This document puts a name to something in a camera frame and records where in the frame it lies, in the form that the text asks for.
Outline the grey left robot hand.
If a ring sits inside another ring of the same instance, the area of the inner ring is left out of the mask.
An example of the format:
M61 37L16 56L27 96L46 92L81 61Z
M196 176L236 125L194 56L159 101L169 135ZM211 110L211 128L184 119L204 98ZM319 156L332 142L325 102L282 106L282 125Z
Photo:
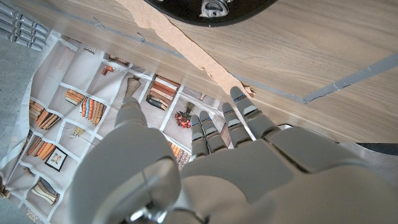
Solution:
M396 223L397 192L365 160L307 129L280 129L238 88L223 105L228 147L192 116L192 159L127 96L114 129L83 159L72 223Z

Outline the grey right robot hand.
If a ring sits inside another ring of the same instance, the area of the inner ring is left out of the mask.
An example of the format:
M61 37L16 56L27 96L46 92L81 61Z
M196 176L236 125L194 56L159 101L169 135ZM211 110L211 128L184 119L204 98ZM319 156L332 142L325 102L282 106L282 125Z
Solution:
M36 51L43 51L49 30L1 2L1 38Z

